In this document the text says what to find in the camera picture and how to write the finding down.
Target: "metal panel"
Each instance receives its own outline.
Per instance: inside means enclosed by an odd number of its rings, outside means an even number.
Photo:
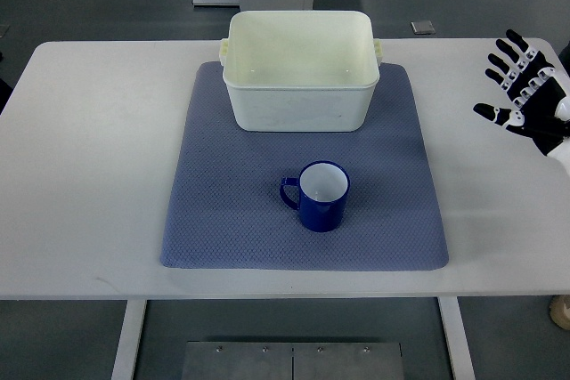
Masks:
[[[291,344],[189,342],[182,380],[291,380]]]
[[[189,342],[183,380],[403,380],[399,344]]]
[[[295,380],[403,380],[398,343],[295,344]]]

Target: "table top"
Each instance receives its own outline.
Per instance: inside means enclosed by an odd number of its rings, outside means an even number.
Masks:
[[[548,43],[532,39],[559,65]],[[169,269],[159,261],[196,70],[218,41],[55,42],[0,116],[0,298],[568,294],[570,178],[472,111],[509,101],[494,39],[383,41],[408,72],[450,261],[435,271]]]

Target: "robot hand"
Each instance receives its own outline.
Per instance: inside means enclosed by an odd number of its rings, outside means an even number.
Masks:
[[[516,108],[479,103],[473,110],[512,133],[532,138],[543,155],[562,162],[570,174],[570,78],[513,30],[507,31],[507,39],[516,49],[502,39],[497,47],[510,62],[491,53],[489,61],[501,73],[487,69],[485,74]]]

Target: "blue dish drying mat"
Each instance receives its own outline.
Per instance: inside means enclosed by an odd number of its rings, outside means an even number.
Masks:
[[[425,271],[449,260],[410,81],[380,66],[368,114],[351,133],[238,127],[219,62],[203,64],[188,108],[160,261],[167,267]],[[281,177],[314,160],[351,179],[341,225],[305,229]]]

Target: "white plastic bin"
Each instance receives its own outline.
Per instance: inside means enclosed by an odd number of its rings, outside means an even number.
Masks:
[[[238,125],[247,131],[358,129],[379,81],[371,21],[350,11],[247,11],[220,47]]]

